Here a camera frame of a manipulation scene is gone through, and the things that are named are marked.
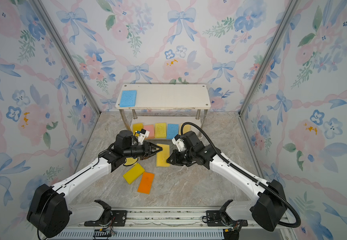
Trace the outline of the tan yellow sponge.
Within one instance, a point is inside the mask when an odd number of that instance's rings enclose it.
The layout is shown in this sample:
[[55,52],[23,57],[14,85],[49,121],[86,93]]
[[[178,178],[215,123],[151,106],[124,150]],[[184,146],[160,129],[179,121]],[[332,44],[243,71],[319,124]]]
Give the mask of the tan yellow sponge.
[[162,148],[162,151],[156,154],[156,166],[157,167],[169,167],[167,159],[170,157],[170,146],[164,144],[157,144]]

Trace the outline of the yellow porous sponge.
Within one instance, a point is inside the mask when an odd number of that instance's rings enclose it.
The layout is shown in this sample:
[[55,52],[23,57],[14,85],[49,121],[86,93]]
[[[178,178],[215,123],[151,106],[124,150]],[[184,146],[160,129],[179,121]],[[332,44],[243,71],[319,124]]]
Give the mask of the yellow porous sponge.
[[166,123],[156,123],[154,136],[156,139],[166,139],[167,138],[167,124]]

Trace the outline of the blue sponge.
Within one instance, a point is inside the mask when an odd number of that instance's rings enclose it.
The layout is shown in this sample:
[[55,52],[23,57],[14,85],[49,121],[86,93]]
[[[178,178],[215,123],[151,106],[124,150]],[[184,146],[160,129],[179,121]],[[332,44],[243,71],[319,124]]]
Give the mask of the blue sponge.
[[121,108],[133,108],[136,105],[137,90],[122,91],[119,106]]
[[166,138],[169,140],[172,140],[175,138],[176,135],[178,135],[178,132],[179,132],[179,125],[178,124],[168,124],[167,125]]

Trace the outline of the pink sponge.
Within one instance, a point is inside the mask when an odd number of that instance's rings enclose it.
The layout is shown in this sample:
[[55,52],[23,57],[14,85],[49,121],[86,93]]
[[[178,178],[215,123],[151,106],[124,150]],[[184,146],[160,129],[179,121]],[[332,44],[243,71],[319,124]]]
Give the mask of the pink sponge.
[[147,139],[154,139],[155,138],[155,128],[154,125],[144,125],[143,128],[149,132],[149,135]]

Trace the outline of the orange sponge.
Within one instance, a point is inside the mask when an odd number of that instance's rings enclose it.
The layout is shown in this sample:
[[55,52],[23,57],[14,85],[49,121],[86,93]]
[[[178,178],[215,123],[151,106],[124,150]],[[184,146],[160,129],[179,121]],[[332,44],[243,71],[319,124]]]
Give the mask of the orange sponge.
[[142,178],[141,178],[139,187],[137,189],[137,192],[149,195],[152,188],[154,177],[155,177],[155,174],[144,172],[142,174]]

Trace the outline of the small tan sponge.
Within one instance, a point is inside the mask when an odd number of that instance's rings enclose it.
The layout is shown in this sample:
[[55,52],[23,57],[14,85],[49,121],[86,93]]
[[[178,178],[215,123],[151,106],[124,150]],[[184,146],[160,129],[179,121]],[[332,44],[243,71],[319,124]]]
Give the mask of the small tan sponge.
[[187,132],[189,132],[190,130],[191,130],[191,125],[182,124],[180,126],[180,132],[181,132],[182,135],[187,133]]

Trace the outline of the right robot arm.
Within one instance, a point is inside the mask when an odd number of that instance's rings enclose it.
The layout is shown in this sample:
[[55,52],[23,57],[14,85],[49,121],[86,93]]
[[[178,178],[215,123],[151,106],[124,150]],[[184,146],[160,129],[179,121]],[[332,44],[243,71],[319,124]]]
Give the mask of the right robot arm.
[[249,201],[235,203],[228,200],[219,209],[216,222],[226,226],[236,225],[242,220],[255,221],[263,229],[272,232],[286,212],[285,204],[271,192],[276,192],[281,197],[284,192],[276,181],[267,182],[249,171],[241,168],[230,160],[221,150],[211,144],[204,145],[198,136],[189,131],[184,135],[176,135],[172,139],[176,146],[167,163],[175,166],[190,167],[194,164],[211,170],[242,190]]

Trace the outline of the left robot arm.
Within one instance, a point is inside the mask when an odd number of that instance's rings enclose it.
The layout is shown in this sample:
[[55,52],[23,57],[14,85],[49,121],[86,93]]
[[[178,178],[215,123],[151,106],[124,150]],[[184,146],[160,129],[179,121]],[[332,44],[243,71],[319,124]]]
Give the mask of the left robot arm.
[[113,220],[111,206],[102,200],[91,204],[71,205],[87,187],[114,172],[127,158],[145,160],[162,151],[162,147],[145,141],[145,132],[136,137],[129,130],[120,131],[114,143],[100,152],[91,164],[52,186],[43,184],[33,195],[27,221],[37,229],[37,236],[53,238],[66,227],[82,222],[109,226]]

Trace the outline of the white two-tier shelf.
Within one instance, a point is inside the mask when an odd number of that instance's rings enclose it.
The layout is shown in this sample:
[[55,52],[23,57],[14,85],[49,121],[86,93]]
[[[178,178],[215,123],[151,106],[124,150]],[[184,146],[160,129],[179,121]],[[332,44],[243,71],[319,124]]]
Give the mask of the white two-tier shelf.
[[[121,93],[137,90],[136,105],[133,108],[119,106]],[[211,103],[206,85],[194,84],[125,84],[115,104],[125,127],[132,131],[132,125],[143,123],[178,124],[185,122],[203,126]]]

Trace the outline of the pale yellow sponge far left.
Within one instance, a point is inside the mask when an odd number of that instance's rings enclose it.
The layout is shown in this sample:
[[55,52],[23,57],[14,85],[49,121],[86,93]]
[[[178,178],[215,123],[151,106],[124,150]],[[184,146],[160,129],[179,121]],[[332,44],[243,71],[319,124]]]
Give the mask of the pale yellow sponge far left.
[[125,163],[123,164],[125,167],[133,166],[138,162],[138,158],[126,158]]

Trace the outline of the bright yellow sponge left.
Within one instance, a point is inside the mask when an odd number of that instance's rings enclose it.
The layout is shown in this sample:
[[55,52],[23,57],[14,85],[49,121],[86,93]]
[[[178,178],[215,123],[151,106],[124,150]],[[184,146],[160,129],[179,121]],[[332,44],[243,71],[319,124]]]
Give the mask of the bright yellow sponge left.
[[136,164],[134,165],[129,171],[127,171],[123,178],[125,181],[131,185],[137,178],[139,178],[143,173],[145,172],[145,169],[140,165]]

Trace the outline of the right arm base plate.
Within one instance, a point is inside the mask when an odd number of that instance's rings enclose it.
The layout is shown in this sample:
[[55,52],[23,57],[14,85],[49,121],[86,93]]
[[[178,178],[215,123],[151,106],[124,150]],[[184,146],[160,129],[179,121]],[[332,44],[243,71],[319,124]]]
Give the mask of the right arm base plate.
[[208,210],[205,212],[205,216],[202,217],[202,221],[207,224],[208,227],[247,227],[247,220],[235,221],[231,219],[226,213],[220,211]]

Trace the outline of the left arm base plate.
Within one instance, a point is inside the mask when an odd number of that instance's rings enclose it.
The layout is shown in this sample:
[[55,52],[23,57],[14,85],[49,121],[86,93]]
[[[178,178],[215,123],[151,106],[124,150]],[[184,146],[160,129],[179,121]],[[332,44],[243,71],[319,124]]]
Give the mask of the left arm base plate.
[[105,211],[99,220],[87,221],[85,227],[124,227],[127,218],[126,210]]

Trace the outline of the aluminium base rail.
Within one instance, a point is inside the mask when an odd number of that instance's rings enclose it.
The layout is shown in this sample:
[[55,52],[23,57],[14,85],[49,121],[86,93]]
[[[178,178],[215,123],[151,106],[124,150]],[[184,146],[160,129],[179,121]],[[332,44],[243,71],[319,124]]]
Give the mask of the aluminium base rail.
[[107,224],[70,219],[56,224],[51,236],[37,231],[37,240],[294,240],[278,225],[272,232],[243,217],[226,224],[218,207],[114,208]]

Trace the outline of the left aluminium corner post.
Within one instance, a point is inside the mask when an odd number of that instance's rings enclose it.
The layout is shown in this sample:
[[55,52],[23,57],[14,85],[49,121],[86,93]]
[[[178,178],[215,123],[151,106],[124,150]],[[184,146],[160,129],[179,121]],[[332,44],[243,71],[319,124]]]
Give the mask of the left aluminium corner post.
[[44,24],[45,29],[49,32],[51,37],[53,38],[56,48],[58,49],[59,53],[62,56],[62,59],[65,61],[67,67],[71,71],[74,78],[77,80],[78,85],[82,89],[82,92],[86,96],[88,102],[91,104],[93,110],[96,114],[100,115],[101,110],[98,107],[98,104],[96,103],[93,95],[89,91],[88,85],[83,80],[77,65],[74,63],[73,58],[71,54],[69,53],[65,43],[62,40],[61,35],[59,34],[58,30],[56,29],[53,21],[51,20],[48,12],[46,11],[43,3],[41,1],[29,1],[31,6],[33,7],[35,13],[40,18],[41,22]]

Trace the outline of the aluminium corner post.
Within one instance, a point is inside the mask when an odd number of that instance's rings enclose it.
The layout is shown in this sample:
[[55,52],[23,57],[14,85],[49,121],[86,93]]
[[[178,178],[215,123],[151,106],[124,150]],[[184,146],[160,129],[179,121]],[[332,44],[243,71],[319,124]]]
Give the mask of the aluminium corner post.
[[43,3],[41,1],[29,1],[31,6],[33,7],[35,13],[40,18],[41,22],[44,24],[45,29],[49,32],[51,37],[53,38],[56,48],[58,49],[59,53],[62,56],[62,59],[65,61],[67,67],[71,71],[74,78],[77,80],[78,85],[82,89],[82,92],[86,96],[88,102],[91,104],[93,110],[96,114],[100,115],[101,110],[98,107],[98,104],[96,103],[93,95],[89,91],[88,85],[83,80],[77,65],[74,63],[73,58],[71,54],[69,53],[65,43],[62,40],[61,35],[59,34],[58,30],[56,29],[53,21],[51,20],[48,12],[46,11]]
[[280,23],[279,23],[279,25],[275,31],[275,34],[274,34],[270,44],[268,45],[268,49],[267,49],[267,51],[263,57],[262,64],[259,67],[257,74],[253,78],[253,82],[248,89],[248,93],[247,93],[246,97],[244,98],[244,102],[240,108],[239,115],[238,115],[240,118],[242,118],[245,115],[245,112],[248,110],[248,105],[249,105],[250,100],[252,99],[252,97],[254,95],[255,89],[260,84],[261,78],[263,77],[265,70],[270,65],[272,57],[274,56],[274,54],[275,54],[275,52],[279,46],[279,42],[280,42],[281,38],[283,37],[283,35],[285,34],[285,31],[288,28],[288,25],[289,25],[291,19],[295,15],[295,11],[297,9],[298,4],[299,4],[298,0],[291,0],[288,2],[288,6],[284,11],[284,15],[280,19]]

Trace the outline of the right aluminium corner post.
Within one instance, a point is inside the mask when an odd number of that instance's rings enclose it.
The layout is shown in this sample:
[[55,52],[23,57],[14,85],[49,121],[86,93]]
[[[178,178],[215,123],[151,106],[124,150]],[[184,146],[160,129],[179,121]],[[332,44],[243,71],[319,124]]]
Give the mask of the right aluminium corner post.
[[261,78],[263,77],[265,70],[270,65],[272,57],[274,56],[274,54],[275,54],[275,52],[279,46],[279,42],[280,42],[281,38],[283,37],[283,35],[285,34],[285,31],[288,28],[288,25],[289,25],[291,19],[295,15],[295,11],[297,9],[298,4],[299,4],[298,0],[291,0],[288,2],[288,6],[284,11],[284,15],[280,19],[280,23],[279,23],[279,25],[275,31],[275,34],[274,34],[270,44],[268,45],[268,49],[267,49],[267,51],[263,57],[262,64],[259,67],[257,74],[253,78],[253,82],[248,89],[248,93],[247,93],[246,97],[244,98],[244,102],[240,108],[239,115],[238,115],[240,118],[242,118],[245,115],[245,112],[248,110],[248,105],[249,105],[250,100],[252,99],[252,97],[254,95],[255,89],[260,84]]

